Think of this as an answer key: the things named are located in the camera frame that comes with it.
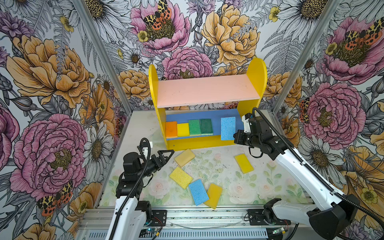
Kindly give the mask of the light blue sponge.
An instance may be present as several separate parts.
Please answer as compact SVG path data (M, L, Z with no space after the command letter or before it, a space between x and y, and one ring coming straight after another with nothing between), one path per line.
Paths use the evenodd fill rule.
M232 141L236 133L236 117L221 118L221 140Z

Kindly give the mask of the pale yellow sponge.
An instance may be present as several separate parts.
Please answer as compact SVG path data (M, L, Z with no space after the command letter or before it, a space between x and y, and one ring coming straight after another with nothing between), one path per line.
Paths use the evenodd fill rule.
M187 149L175 157L175 162L179 165L180 168L182 168L192 159L194 159L195 156L196 155L190 149Z

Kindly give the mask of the dark green sponge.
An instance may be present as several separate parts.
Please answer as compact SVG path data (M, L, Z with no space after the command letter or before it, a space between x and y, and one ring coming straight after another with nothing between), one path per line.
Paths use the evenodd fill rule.
M213 135L213 125L211 119L200 119L200 129L202 136Z

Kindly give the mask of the orange sponge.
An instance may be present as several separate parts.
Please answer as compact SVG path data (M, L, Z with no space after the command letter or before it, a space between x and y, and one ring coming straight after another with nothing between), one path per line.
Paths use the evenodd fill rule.
M166 122L166 139L174 139L178 137L178 123Z

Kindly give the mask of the bright yellow sponge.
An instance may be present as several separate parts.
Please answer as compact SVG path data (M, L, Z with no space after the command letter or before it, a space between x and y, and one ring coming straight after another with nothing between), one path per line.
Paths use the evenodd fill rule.
M190 136L190 127L188 123L177 124L177 134L178 138L189 137Z

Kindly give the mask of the light green sponge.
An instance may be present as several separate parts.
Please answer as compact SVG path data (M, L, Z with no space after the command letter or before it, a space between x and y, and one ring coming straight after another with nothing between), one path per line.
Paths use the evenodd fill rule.
M192 137L202 134L200 120L189 120L189 132Z

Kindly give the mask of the blue porous sponge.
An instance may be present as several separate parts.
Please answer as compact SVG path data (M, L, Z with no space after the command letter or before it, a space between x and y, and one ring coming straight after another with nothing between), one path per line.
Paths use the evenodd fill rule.
M209 196L207 194L207 191L204 188L204 185L201 179L198 179L190 183L189 189L191 191L191 194L196 206L199 206L209 200Z

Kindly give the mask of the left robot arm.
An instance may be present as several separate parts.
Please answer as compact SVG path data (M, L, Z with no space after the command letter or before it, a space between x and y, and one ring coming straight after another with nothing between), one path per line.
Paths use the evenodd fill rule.
M173 150L158 151L158 155L150 155L148 147L139 149L140 153L131 152L124 156L124 172L119 177L116 190L115 210L107 240L137 240L150 233L155 227L158 230L152 239L159 237L166 225L167 211L153 211L149 201L141 201L145 177L153 177L168 163L174 155Z

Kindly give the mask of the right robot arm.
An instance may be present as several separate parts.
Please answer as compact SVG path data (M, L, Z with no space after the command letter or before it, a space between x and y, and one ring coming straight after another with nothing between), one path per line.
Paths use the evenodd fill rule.
M354 220L360 202L345 196L302 158L299 151L263 116L242 116L243 130L234 134L235 144L258 148L288 171L313 200L312 204L294 204L274 198L264 205L264 221L274 225L289 220L310 226L319 236L332 240Z

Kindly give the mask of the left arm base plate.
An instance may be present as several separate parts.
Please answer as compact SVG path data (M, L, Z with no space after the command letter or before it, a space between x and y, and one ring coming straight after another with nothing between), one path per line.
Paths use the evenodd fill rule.
M167 210L152 210L152 217L146 221L145 227L164 227L167 222Z

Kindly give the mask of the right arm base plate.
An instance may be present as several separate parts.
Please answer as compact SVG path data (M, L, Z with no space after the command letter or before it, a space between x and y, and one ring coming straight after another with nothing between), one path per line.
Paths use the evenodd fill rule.
M278 219L272 212L265 209L248 209L244 221L251 226L290 226L291 221Z

